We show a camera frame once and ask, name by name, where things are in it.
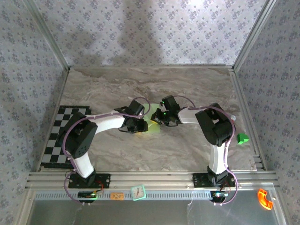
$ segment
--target small clock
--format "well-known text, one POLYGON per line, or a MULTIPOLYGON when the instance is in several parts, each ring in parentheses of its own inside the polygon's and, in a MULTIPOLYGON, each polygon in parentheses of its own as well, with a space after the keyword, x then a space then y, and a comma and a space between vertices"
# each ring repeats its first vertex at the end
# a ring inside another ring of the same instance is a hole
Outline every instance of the small clock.
POLYGON ((131 194, 133 201, 141 200, 146 198, 146 191, 144 185, 138 185, 131 188, 131 194))

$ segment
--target black bracket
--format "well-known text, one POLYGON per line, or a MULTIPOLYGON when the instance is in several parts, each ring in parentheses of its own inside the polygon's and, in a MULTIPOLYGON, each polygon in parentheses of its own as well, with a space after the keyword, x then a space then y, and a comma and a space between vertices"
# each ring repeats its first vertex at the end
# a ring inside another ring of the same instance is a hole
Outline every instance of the black bracket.
POLYGON ((209 179, 208 173, 193 173, 192 181, 195 188, 210 188, 210 187, 222 187, 224 182, 227 182, 230 187, 235 187, 233 176, 229 173, 226 177, 219 180, 217 183, 213 183, 209 179))
POLYGON ((95 179, 92 183, 88 184, 83 180, 83 178, 75 173, 70 176, 69 188, 91 188, 91 189, 101 189, 109 188, 109 184, 111 181, 111 175, 109 173, 96 173, 95 179))

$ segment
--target orange sticker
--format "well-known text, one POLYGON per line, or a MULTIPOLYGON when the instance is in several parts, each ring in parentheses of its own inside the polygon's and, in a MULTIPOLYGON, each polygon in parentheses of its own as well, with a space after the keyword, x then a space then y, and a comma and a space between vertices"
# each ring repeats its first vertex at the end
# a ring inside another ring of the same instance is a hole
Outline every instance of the orange sticker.
POLYGON ((124 193, 111 193, 111 200, 123 201, 124 193))

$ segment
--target floral wallpaper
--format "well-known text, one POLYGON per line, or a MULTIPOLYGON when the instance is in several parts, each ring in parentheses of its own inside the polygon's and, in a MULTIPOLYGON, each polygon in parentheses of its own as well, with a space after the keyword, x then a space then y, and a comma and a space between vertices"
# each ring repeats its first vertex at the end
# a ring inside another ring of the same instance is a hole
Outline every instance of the floral wallpaper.
POLYGON ((266 0, 37 0, 68 64, 232 65, 266 0))
POLYGON ((22 1, 0 2, 0 224, 13 224, 37 165, 62 85, 62 68, 22 1))
POLYGON ((300 225, 300 2, 279 0, 238 71, 259 139, 300 225))

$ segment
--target marble surface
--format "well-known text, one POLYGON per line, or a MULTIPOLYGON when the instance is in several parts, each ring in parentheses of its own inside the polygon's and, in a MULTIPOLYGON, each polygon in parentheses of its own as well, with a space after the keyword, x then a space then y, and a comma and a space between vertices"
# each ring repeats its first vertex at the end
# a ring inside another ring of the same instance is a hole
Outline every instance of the marble surface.
MULTIPOLYGON (((62 105, 89 105, 92 114, 128 106, 138 96, 159 103, 168 95, 184 95, 197 106, 217 102, 236 116, 237 133, 245 133, 228 70, 208 68, 98 68, 71 69, 62 105)), ((177 99, 181 106, 189 105, 177 99)), ((255 170, 250 144, 233 138, 228 164, 233 170, 255 170)), ((117 129, 94 137, 89 150, 98 171, 206 170, 210 145, 199 125, 160 127, 159 134, 127 134, 117 129)))

